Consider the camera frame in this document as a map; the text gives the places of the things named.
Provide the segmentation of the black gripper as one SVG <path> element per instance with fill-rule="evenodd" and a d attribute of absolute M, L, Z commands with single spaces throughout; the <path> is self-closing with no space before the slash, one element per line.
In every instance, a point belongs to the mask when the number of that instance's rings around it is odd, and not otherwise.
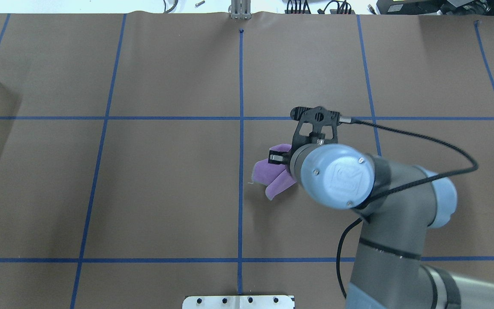
<path fill-rule="evenodd" d="M 269 164 L 288 166 L 294 152 L 304 145 L 318 143 L 320 139 L 323 144 L 338 143 L 337 127 L 341 118 L 339 112 L 329 111 L 324 107 L 295 107 L 290 112 L 290 118 L 298 122 L 292 137 L 291 149 L 289 151 L 270 149 Z M 301 134 L 304 124 L 312 127 L 308 135 Z"/>

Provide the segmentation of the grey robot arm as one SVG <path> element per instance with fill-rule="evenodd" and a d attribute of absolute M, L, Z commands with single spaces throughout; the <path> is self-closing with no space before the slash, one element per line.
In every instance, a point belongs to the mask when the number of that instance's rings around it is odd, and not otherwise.
<path fill-rule="evenodd" d="M 291 149 L 269 152 L 316 202 L 350 209 L 362 224 L 348 283 L 347 309 L 494 309 L 494 284 L 423 265 L 429 229 L 457 209 L 451 176 L 474 172 L 474 158 L 440 139 L 342 116 L 324 107 L 295 107 Z M 338 143 L 341 124 L 361 124 L 453 149 L 471 166 L 434 173 Z"/>

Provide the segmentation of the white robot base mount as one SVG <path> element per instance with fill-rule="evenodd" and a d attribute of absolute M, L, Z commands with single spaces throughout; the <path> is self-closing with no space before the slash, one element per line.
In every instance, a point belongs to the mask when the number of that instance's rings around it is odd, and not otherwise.
<path fill-rule="evenodd" d="M 183 309 L 295 309 L 289 295 L 219 295 L 186 297 Z"/>

